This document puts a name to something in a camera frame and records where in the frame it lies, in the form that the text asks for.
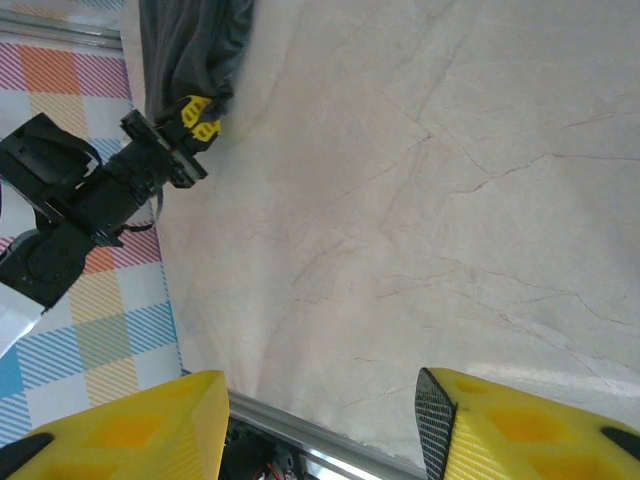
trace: checkered fabric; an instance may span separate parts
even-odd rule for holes
[[[0,43],[0,67],[0,136],[43,111],[105,159],[120,149],[119,120],[132,108],[121,55]],[[2,190],[3,249],[34,221],[17,193]],[[150,217],[146,208],[133,222]],[[180,376],[156,232],[122,240],[95,250],[75,286],[0,359],[0,445]]]

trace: gray cloth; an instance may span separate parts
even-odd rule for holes
[[[206,118],[223,115],[252,16],[253,0],[140,0],[147,118],[187,95],[213,100]]]

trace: black cable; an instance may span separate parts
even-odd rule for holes
[[[140,232],[146,232],[148,230],[151,230],[156,225],[158,219],[160,218],[160,213],[162,212],[162,206],[164,204],[164,193],[162,192],[162,188],[160,188],[157,198],[158,198],[158,211],[156,212],[155,219],[151,223],[147,223],[145,225],[124,225],[122,229],[128,230],[131,233],[140,233]]]

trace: yellow plastic part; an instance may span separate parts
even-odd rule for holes
[[[195,373],[38,428],[11,480],[217,480],[228,418],[223,373]]]
[[[211,103],[211,99],[197,95],[189,95],[189,99],[189,103],[180,112],[182,122],[191,130],[196,140],[206,143],[220,133],[220,120],[215,122],[198,122],[204,107]]]
[[[605,437],[623,423],[452,370],[431,374],[457,413],[445,480],[640,479],[640,461]]]

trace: white table surface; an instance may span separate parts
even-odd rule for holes
[[[257,2],[160,222],[185,368],[416,462],[421,366],[639,428],[639,110],[634,0]]]

